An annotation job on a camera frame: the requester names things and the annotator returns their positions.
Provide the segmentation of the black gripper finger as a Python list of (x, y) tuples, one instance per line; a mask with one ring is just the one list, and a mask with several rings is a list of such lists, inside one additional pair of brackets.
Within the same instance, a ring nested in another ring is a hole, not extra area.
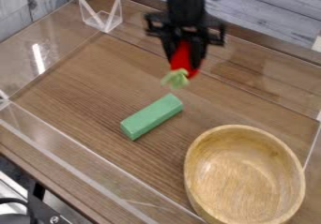
[(206, 57), (208, 42), (202, 37), (190, 38), (190, 65), (191, 69), (200, 67), (202, 60)]
[(172, 36), (171, 34), (163, 34), (160, 36), (160, 41), (167, 59), (168, 61), (171, 61), (171, 58), (178, 48), (179, 38), (176, 36)]

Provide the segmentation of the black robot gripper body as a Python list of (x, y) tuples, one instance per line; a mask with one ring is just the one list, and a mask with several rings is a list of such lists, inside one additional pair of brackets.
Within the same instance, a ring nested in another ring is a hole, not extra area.
[(226, 24), (206, 11), (204, 0), (166, 0), (164, 11), (144, 14), (148, 36), (196, 35), (210, 44), (223, 46)]

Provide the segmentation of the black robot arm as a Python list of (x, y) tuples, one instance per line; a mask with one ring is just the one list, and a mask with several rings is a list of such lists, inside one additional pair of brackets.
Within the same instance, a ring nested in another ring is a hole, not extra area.
[(225, 45), (226, 23), (206, 11), (206, 0), (167, 0), (166, 10), (146, 13), (144, 20), (147, 35), (160, 39), (170, 69), (183, 68), (191, 77), (207, 47)]

